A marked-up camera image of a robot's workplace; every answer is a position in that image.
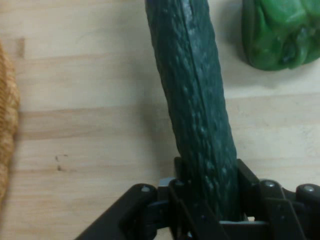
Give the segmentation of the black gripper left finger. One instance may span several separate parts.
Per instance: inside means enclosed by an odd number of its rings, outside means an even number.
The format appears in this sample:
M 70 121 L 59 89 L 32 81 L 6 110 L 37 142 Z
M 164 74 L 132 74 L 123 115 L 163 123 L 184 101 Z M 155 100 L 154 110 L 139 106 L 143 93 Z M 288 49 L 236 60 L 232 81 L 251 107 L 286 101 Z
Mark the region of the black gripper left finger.
M 169 228 L 174 240 L 223 240 L 225 231 L 208 205 L 191 189 L 186 164 L 175 158 L 177 178 L 165 186 L 135 184 L 79 240 L 153 240 Z

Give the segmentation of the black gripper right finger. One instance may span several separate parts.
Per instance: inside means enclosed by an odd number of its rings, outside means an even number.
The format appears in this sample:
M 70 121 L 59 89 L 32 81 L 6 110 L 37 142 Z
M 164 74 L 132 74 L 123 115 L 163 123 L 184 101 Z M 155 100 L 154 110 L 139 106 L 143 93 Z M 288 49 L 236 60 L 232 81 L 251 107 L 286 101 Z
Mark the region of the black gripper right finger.
M 320 238 L 320 187 L 301 184 L 289 191 L 277 181 L 259 179 L 237 160 L 238 185 L 243 212 L 263 222 L 271 240 Z

